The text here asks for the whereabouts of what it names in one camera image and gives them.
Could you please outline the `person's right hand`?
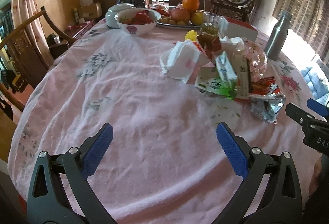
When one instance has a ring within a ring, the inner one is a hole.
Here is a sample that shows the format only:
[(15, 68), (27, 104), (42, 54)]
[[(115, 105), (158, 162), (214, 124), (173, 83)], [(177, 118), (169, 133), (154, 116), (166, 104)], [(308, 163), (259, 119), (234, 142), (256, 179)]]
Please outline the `person's right hand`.
[(317, 160), (313, 167), (313, 175), (309, 184), (309, 196), (315, 193), (319, 183), (328, 176), (328, 156), (323, 155)]

